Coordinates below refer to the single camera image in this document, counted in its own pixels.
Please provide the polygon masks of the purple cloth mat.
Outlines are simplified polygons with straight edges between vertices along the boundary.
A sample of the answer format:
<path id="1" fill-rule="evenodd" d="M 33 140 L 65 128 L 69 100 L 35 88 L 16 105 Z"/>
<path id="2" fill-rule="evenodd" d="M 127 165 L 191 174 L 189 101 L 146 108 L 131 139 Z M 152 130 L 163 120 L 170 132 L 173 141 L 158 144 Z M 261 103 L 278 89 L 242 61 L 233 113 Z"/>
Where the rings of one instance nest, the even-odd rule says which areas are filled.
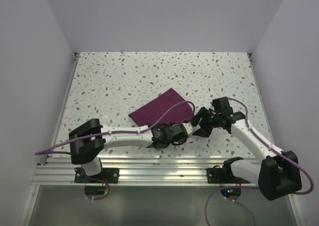
<path id="1" fill-rule="evenodd" d="M 138 125 L 150 125 L 155 123 L 169 108 L 185 99 L 170 88 L 154 100 L 140 107 L 129 114 L 129 117 Z M 193 109 L 188 103 L 180 104 L 170 110 L 160 121 L 159 124 L 170 122 L 182 123 L 184 120 L 191 121 L 194 118 Z"/>

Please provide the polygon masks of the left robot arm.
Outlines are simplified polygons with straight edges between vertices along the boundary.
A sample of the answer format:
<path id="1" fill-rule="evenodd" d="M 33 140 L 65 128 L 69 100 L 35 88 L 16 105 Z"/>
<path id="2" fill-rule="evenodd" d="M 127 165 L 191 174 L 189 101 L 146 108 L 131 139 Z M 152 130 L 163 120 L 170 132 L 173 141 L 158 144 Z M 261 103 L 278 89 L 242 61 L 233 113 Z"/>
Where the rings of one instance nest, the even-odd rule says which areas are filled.
<path id="1" fill-rule="evenodd" d="M 69 133 L 71 163 L 79 165 L 90 181 L 102 180 L 104 171 L 98 154 L 107 148 L 136 146 L 141 148 L 167 148 L 184 143 L 191 135 L 191 123 L 144 125 L 135 128 L 106 127 L 97 118 L 91 119 Z"/>

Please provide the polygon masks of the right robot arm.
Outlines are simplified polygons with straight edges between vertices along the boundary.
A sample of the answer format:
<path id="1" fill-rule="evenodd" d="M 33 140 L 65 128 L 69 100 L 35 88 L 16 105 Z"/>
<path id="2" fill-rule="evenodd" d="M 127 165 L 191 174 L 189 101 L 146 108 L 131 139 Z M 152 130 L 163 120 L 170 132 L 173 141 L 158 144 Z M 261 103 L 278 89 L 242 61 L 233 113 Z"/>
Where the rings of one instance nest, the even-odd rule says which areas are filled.
<path id="1" fill-rule="evenodd" d="M 253 183 L 270 201 L 302 188 L 297 156 L 273 145 L 249 125 L 242 112 L 233 112 L 231 107 L 215 111 L 202 107 L 191 124 L 199 126 L 193 135 L 200 137 L 209 137 L 215 128 L 226 130 L 241 141 L 259 162 L 253 164 L 242 157 L 230 158 L 224 161 L 222 168 L 212 170 L 213 176 L 227 183 L 236 183 L 240 179 Z"/>

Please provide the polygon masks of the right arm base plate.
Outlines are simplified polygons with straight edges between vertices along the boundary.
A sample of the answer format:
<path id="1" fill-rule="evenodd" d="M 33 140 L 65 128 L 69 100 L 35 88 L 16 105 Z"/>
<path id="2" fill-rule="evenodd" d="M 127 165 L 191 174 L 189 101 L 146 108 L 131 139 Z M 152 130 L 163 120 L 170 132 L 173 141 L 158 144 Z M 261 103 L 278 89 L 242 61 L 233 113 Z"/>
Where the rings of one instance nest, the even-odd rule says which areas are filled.
<path id="1" fill-rule="evenodd" d="M 206 168 L 208 184 L 250 184 L 249 181 L 233 176 L 227 176 L 222 168 Z"/>

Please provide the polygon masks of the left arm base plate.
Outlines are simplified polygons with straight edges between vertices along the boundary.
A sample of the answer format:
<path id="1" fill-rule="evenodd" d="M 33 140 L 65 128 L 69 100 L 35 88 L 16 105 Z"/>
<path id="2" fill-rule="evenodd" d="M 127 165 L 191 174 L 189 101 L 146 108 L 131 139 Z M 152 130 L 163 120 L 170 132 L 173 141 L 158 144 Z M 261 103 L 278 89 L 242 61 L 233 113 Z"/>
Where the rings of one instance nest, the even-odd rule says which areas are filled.
<path id="1" fill-rule="evenodd" d="M 75 168 L 75 183 L 109 183 L 117 184 L 119 180 L 119 168 L 102 168 L 101 173 L 94 176 L 86 176 L 82 167 Z"/>

